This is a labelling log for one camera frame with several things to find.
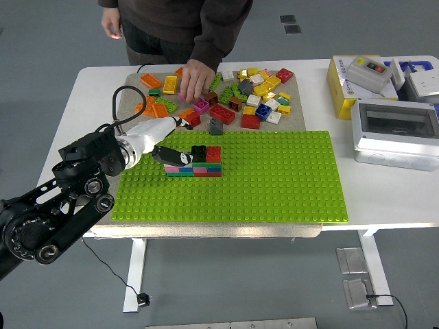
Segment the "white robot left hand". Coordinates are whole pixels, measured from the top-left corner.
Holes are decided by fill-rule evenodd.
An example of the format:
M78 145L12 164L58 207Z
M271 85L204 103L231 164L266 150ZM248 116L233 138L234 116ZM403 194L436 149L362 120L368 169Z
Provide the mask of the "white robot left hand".
M184 167L194 161L194 157L185 152L158 146L177 127L192 130L193 127L180 117L164 117L144 121L117 137L125 168L133 168L143 154L151 154L153 159L164 165Z

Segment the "person's right hand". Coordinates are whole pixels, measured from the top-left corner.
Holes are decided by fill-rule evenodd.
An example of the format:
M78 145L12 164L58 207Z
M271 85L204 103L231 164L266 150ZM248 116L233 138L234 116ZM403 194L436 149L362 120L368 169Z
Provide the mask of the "person's right hand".
M106 35L112 39L122 39L121 16L118 8L103 8L102 27Z

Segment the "person's left hand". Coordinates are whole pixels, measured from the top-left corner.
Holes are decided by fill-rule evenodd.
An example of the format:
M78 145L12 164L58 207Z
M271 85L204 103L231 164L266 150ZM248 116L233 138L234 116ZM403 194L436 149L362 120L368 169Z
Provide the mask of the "person's left hand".
M190 59L182 68L180 95L191 103L209 91L215 71L202 62Z

